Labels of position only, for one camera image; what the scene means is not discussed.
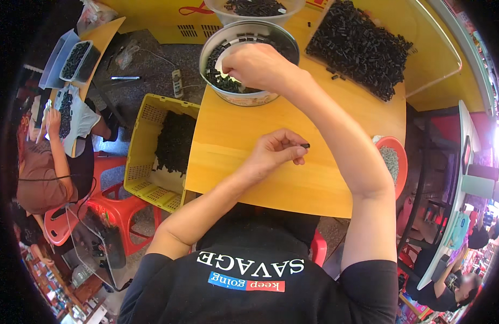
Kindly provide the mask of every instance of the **white tabletop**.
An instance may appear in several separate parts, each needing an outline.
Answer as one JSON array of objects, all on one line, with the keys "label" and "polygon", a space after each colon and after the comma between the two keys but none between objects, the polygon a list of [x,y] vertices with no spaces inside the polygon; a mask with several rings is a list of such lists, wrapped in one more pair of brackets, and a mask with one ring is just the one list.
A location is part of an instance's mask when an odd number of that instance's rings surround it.
[{"label": "white tabletop", "polygon": [[[466,193],[462,191],[462,179],[463,179],[463,173],[462,173],[462,155],[464,154],[464,145],[466,143],[466,137],[469,135],[469,142],[471,143],[471,156],[469,157],[469,164],[473,163],[473,152],[478,152],[482,149],[480,145],[480,139],[478,138],[478,133],[476,132],[476,128],[474,128],[473,121],[471,120],[471,116],[469,115],[469,112],[467,111],[466,105],[462,100],[458,102],[458,114],[460,115],[460,156],[458,157],[460,159],[459,162],[459,170],[458,170],[458,182],[457,182],[457,188],[455,191],[455,198],[453,199],[453,206],[451,208],[451,215],[449,216],[449,220],[447,221],[448,224],[453,224],[454,218],[457,215],[457,211],[459,211],[462,206],[464,205],[464,199],[466,197]],[[446,227],[446,230],[444,231],[443,237],[440,241],[439,247],[437,249],[437,252],[435,253],[435,256],[433,257],[433,260],[429,264],[428,269],[426,270],[426,273],[424,276],[421,278],[421,281],[419,282],[419,285],[417,285],[417,289],[421,290],[424,288],[428,283],[431,282],[431,277],[433,276],[433,273],[435,271],[435,268],[437,267],[437,264],[439,263],[440,258],[443,255],[450,255],[453,250],[449,249],[446,247],[446,242],[451,235],[451,232],[453,231],[453,226],[448,226]]]}]

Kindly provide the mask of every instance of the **orange plastic basin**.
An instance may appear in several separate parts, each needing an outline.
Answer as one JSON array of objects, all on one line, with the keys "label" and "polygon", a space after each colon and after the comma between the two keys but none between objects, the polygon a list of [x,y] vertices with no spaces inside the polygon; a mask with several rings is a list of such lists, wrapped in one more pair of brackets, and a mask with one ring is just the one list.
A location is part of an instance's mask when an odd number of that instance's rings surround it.
[{"label": "orange plastic basin", "polygon": [[385,136],[376,143],[378,150],[383,146],[393,148],[399,158],[399,174],[397,175],[397,183],[395,183],[395,199],[397,199],[401,195],[402,189],[404,189],[406,177],[408,176],[408,158],[404,146],[393,136]]}]

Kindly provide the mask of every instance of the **clear plastic bag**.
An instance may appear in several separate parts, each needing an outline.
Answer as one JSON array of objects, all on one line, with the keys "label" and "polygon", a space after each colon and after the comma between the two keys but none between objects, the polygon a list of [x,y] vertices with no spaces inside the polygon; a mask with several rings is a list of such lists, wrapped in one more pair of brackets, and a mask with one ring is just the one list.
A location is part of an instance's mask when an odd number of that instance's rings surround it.
[{"label": "clear plastic bag", "polygon": [[131,64],[132,55],[140,50],[137,44],[138,42],[135,39],[131,40],[129,45],[115,59],[116,64],[121,70],[124,70]]},{"label": "clear plastic bag", "polygon": [[79,36],[105,23],[112,21],[118,13],[105,4],[93,0],[80,0],[84,3],[84,9],[77,22],[77,34]]}]

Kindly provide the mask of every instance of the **table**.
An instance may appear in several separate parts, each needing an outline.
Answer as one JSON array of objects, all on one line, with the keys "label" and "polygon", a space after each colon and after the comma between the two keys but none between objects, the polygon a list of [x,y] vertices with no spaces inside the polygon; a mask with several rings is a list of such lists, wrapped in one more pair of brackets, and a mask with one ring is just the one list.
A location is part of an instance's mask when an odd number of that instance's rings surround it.
[{"label": "table", "polygon": [[[304,8],[285,25],[302,51],[309,33],[314,31],[307,22],[314,25],[318,15],[319,11]],[[299,66],[308,70],[371,137],[395,136],[404,143],[403,83],[395,87],[392,100],[384,103],[350,80],[331,80],[324,66],[304,55]],[[239,107],[228,104],[207,87],[195,126],[185,189],[199,193],[211,190],[242,164],[259,136],[281,127],[299,133],[311,144],[305,165],[286,163],[239,201],[284,211],[350,218],[352,196],[331,151],[314,124],[283,97],[259,107]]]},{"label": "table", "polygon": [[[102,56],[104,55],[105,49],[108,47],[109,43],[111,42],[111,39],[113,39],[113,36],[116,34],[117,30],[120,28],[120,26],[122,25],[124,20],[125,20],[125,17],[118,18],[116,20],[113,20],[111,22],[108,22],[102,26],[99,26],[99,27],[91,30],[89,33],[86,33],[80,37],[81,41],[93,41],[93,45],[100,51],[100,57],[97,61],[97,64],[95,65],[95,68],[93,69],[93,72],[91,73],[91,76],[89,77],[89,79],[87,80],[86,83],[80,83],[80,82],[76,82],[76,81],[65,83],[65,86],[67,86],[68,84],[71,83],[72,85],[79,88],[79,95],[80,95],[80,99],[82,99],[82,101],[84,101],[86,99],[86,95],[87,95],[87,92],[89,90],[89,85],[91,84],[91,81],[93,80],[93,75],[95,74],[95,71],[97,70],[98,63],[100,62],[100,60],[102,59]],[[52,100],[53,103],[55,102],[55,96],[57,95],[58,91],[59,91],[59,89],[52,89],[52,93],[50,94],[50,99]],[[126,125],[125,120],[120,115],[120,113],[118,113],[116,107],[113,105],[113,106],[109,106],[109,108],[115,114],[115,116],[118,118],[118,121],[121,124]],[[71,156],[72,158],[75,157],[75,148],[76,148],[76,145],[73,144],[73,154]]]},{"label": "table", "polygon": [[[464,199],[466,197],[466,193],[461,190],[462,188],[462,179],[464,177],[462,173],[462,163],[461,163],[461,157],[464,154],[464,145],[466,143],[466,137],[469,135],[469,140],[471,142],[471,156],[469,157],[469,163],[473,163],[473,152],[478,152],[481,150],[480,146],[480,140],[478,139],[478,134],[476,132],[476,129],[474,128],[473,121],[471,120],[471,116],[469,115],[469,112],[467,111],[466,105],[462,100],[459,101],[458,103],[458,113],[460,115],[460,163],[458,167],[458,178],[456,182],[456,190],[455,190],[455,197],[453,199],[453,206],[451,209],[451,215],[449,217],[449,220],[447,221],[448,224],[453,224],[454,218],[457,215],[457,211],[460,211],[462,207],[464,206]],[[433,260],[431,261],[428,269],[424,273],[424,276],[421,278],[421,281],[419,281],[419,284],[417,285],[417,289],[421,290],[424,288],[428,283],[431,282],[431,277],[433,276],[433,273],[435,271],[435,268],[437,267],[437,264],[441,257],[443,255],[450,255],[452,250],[446,247],[446,241],[451,235],[452,228],[447,227],[446,230],[444,231],[442,235],[442,239],[440,241],[439,247],[437,249],[437,252],[435,253],[435,256],[433,257]]]}]

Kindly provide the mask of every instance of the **yellow crate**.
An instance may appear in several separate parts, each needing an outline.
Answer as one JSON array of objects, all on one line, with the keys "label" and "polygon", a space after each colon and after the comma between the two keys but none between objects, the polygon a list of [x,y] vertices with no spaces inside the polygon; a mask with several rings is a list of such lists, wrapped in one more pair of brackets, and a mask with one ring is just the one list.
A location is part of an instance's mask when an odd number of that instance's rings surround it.
[{"label": "yellow crate", "polygon": [[158,135],[163,129],[163,120],[169,110],[177,114],[185,113],[197,119],[199,105],[151,93],[145,95],[132,133],[123,187],[146,202],[165,211],[174,212],[181,205],[183,190],[177,192],[174,184],[172,191],[170,184],[156,185],[151,178]]}]

